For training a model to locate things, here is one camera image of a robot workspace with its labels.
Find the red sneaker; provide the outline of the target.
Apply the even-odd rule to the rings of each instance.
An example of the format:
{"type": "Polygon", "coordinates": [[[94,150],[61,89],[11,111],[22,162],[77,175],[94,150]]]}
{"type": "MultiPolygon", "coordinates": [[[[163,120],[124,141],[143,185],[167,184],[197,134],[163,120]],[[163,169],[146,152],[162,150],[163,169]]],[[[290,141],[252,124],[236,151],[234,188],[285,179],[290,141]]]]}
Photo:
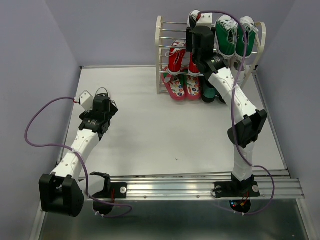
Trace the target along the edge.
{"type": "Polygon", "coordinates": [[[191,52],[189,55],[188,74],[192,77],[198,77],[201,74],[197,65],[193,62],[193,54],[191,52]]]}
{"type": "Polygon", "coordinates": [[[182,61],[186,54],[186,41],[177,39],[171,44],[170,50],[166,53],[168,57],[167,70],[172,76],[177,76],[182,68],[182,61]]]}

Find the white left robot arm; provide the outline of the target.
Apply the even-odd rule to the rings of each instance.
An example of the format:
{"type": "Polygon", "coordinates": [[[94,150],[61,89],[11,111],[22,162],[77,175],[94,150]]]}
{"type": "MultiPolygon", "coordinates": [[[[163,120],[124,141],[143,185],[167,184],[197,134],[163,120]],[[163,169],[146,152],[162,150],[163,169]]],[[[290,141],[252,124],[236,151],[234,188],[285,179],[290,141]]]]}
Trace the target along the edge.
{"type": "Polygon", "coordinates": [[[91,197],[86,161],[108,131],[117,112],[115,102],[101,93],[93,98],[92,109],[79,116],[82,122],[73,144],[63,147],[67,153],[62,161],[51,174],[43,174],[39,180],[43,211],[70,217],[80,214],[85,200],[91,197]]]}

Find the black sneaker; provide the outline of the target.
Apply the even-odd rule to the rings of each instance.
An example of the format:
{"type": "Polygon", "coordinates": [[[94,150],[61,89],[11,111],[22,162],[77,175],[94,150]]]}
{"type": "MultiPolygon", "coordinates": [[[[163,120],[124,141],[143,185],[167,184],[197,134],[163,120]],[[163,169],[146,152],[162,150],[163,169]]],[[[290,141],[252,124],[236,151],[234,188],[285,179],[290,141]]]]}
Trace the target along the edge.
{"type": "Polygon", "coordinates": [[[117,106],[117,104],[116,104],[116,102],[112,99],[112,96],[111,96],[111,94],[109,93],[109,91],[105,88],[105,87],[99,87],[97,90],[96,90],[96,92],[95,92],[95,97],[96,96],[107,96],[107,97],[109,97],[110,98],[110,100],[111,100],[111,102],[115,105],[115,106],[117,106]]]}
{"type": "Polygon", "coordinates": [[[198,20],[201,18],[200,11],[195,9],[191,11],[188,15],[187,25],[189,28],[193,29],[196,27],[198,20]]]}

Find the pink patterned sandal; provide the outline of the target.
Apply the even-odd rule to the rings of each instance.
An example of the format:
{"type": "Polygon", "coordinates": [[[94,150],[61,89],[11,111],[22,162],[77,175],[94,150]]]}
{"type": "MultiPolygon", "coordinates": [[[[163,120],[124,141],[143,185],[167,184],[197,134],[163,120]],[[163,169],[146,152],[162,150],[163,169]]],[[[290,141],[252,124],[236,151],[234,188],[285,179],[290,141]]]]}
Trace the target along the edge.
{"type": "Polygon", "coordinates": [[[199,78],[186,75],[184,80],[184,92],[189,100],[198,100],[201,97],[199,78]]]}
{"type": "Polygon", "coordinates": [[[161,73],[161,80],[173,100],[182,101],[186,98],[182,75],[171,75],[165,72],[161,73]]]}

